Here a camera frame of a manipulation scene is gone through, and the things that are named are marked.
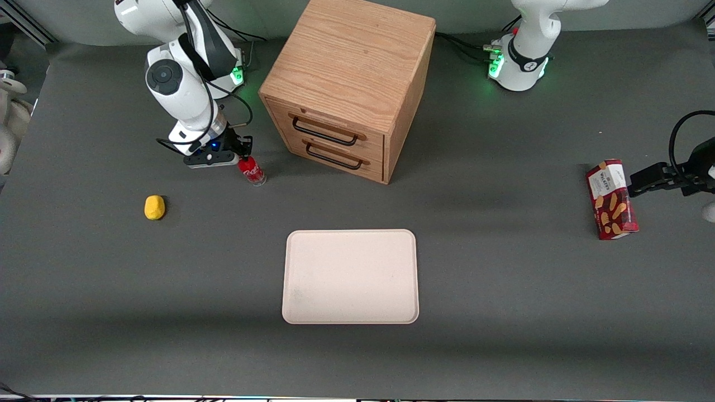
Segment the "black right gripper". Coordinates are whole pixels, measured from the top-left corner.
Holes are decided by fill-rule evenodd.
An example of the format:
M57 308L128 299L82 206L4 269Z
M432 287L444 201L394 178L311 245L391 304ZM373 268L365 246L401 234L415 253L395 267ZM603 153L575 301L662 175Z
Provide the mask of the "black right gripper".
M253 136L239 137L235 129L228 127L221 135L208 140L197 149L197 155L208 152L233 152L242 159L248 159L252 155Z

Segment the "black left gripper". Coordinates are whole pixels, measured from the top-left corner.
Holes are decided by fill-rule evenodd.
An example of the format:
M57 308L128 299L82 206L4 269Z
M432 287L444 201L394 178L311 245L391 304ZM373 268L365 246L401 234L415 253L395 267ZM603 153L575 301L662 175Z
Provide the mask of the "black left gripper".
M712 194L714 191L713 166L714 140L707 140L700 143L690 153L690 168L697 180L707 188L707 193ZM684 197L694 194L694 189L677 176L676 169L666 162L658 162L637 171L630 176L630 181L628 195L631 198L657 190L681 190Z

